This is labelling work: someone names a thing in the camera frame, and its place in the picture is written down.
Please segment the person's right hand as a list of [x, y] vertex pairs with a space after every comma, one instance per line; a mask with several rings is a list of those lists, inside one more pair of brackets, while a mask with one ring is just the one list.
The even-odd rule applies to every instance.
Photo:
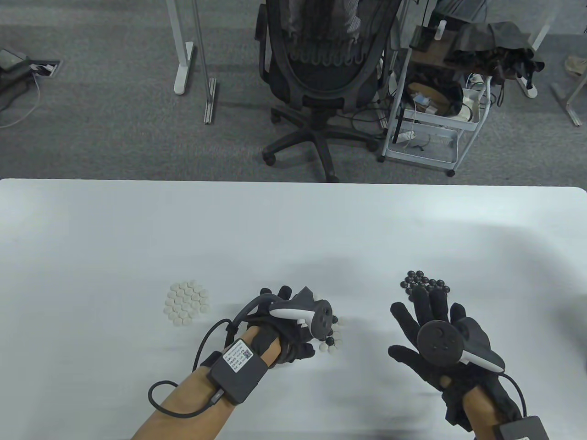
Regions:
[[[442, 289], [427, 291], [418, 286], [411, 292], [415, 316], [402, 302], [394, 302], [390, 312], [405, 337], [416, 346], [420, 327], [429, 321], [441, 320], [455, 325], [467, 316], [463, 305], [448, 305]], [[393, 345], [388, 355], [407, 365], [426, 383], [441, 392], [447, 407], [446, 420], [468, 432], [478, 440], [495, 439], [495, 427], [522, 419], [518, 405], [510, 398], [495, 373], [474, 364], [442, 368], [428, 362], [419, 352], [406, 346]]]

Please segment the person's left hand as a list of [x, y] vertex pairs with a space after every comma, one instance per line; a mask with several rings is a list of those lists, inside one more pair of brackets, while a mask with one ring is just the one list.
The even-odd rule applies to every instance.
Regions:
[[258, 304], [256, 312], [245, 321], [247, 330], [243, 339], [266, 362], [269, 369], [277, 364], [312, 358], [315, 355], [310, 328], [296, 320], [280, 319], [270, 315], [268, 299]]

